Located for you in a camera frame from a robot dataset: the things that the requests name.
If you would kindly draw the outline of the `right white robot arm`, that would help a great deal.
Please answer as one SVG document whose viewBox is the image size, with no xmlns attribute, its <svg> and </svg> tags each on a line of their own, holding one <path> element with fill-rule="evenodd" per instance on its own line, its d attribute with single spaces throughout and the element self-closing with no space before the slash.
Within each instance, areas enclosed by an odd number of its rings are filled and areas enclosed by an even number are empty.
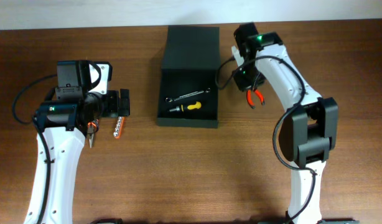
<svg viewBox="0 0 382 224">
<path fill-rule="evenodd" d="M 321 223 L 322 173 L 337 138 L 338 105 L 323 98 L 296 69 L 276 32 L 260 34 L 254 23 L 240 25 L 231 48 L 237 62 L 233 78 L 239 90 L 262 94 L 258 86 L 268 82 L 279 98 L 284 114 L 273 131 L 273 149 L 291 171 L 291 201 L 284 223 Z"/>
</svg>

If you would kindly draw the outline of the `silver ring spanner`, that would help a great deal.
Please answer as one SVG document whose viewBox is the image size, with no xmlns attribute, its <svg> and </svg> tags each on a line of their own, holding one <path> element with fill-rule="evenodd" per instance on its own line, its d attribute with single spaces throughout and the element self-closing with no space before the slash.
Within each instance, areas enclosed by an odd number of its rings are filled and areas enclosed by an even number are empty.
<svg viewBox="0 0 382 224">
<path fill-rule="evenodd" d="M 194 92 L 191 92 L 191 93 L 187 93 L 185 95 L 181 95 L 181 96 L 178 96 L 178 97 L 175 97 L 175 98 L 169 98 L 167 97 L 165 99 L 165 101 L 167 103 L 172 103 L 172 102 L 175 102 L 175 101 L 179 101 L 179 100 L 183 100 L 185 98 L 190 98 L 192 96 L 196 96 L 196 95 L 199 95 L 199 94 L 202 94 L 202 93 L 209 93 L 211 91 L 210 88 L 207 88 L 206 90 L 200 90 L 200 91 L 194 91 Z"/>
</svg>

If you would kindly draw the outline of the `yellow black stubby screwdriver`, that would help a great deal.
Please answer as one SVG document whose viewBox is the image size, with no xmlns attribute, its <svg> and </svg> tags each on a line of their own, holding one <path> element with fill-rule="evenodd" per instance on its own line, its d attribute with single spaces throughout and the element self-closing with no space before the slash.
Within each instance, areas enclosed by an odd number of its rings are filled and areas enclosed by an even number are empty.
<svg viewBox="0 0 382 224">
<path fill-rule="evenodd" d="M 179 112 L 186 112 L 186 111 L 191 111 L 191 110 L 199 110 L 202 107 L 201 102 L 196 101 L 192 104 L 182 104 L 182 105 L 177 105 L 171 109 L 168 110 L 170 113 L 179 113 Z"/>
</svg>

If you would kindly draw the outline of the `small red cutting pliers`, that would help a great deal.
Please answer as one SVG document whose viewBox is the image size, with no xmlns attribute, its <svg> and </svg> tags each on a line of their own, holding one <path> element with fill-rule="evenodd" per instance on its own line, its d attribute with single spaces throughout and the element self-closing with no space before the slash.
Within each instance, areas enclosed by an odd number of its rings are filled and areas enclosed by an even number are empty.
<svg viewBox="0 0 382 224">
<path fill-rule="evenodd" d="M 255 105 L 255 103 L 254 103 L 254 101 L 252 99 L 252 94 L 255 94 L 259 98 L 259 101 L 260 101 L 262 106 L 265 105 L 265 99 L 264 99 L 263 94 L 259 90 L 249 89 L 246 92 L 246 100 L 247 100 L 249 106 L 251 107 L 251 109 L 255 109 L 256 108 L 256 105 Z"/>
</svg>

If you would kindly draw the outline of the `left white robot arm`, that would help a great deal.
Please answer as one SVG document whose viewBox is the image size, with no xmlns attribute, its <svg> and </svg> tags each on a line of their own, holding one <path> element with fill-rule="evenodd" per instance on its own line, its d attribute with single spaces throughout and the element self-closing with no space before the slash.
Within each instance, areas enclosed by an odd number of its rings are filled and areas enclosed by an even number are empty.
<svg viewBox="0 0 382 224">
<path fill-rule="evenodd" d="M 37 131 L 37 165 L 25 223 L 72 223 L 78 161 L 93 145 L 101 118 L 115 118 L 119 139 L 130 115 L 129 90 L 109 90 L 109 62 L 57 63 L 58 80 L 32 117 Z"/>
</svg>

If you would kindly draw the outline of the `orange socket bit rail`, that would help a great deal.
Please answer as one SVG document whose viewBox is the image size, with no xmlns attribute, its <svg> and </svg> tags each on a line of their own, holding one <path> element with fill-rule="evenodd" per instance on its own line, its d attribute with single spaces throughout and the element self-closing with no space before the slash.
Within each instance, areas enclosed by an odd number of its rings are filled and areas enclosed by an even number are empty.
<svg viewBox="0 0 382 224">
<path fill-rule="evenodd" d="M 115 139 L 119 139 L 121 137 L 122 132 L 123 132 L 124 122 L 125 122 L 125 117 L 119 116 L 117 123 L 116 123 L 116 127 L 115 127 L 114 132 L 113 132 L 113 136 Z"/>
</svg>

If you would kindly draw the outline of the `orange black long-nose pliers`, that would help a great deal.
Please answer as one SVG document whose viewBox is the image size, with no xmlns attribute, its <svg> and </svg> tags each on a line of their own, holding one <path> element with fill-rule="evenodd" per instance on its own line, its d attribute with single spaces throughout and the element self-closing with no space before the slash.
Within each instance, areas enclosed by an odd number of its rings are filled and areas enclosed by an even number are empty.
<svg viewBox="0 0 382 224">
<path fill-rule="evenodd" d="M 99 120 L 96 119 L 87 124 L 87 137 L 89 141 L 89 147 L 93 147 L 95 134 L 99 131 Z"/>
</svg>

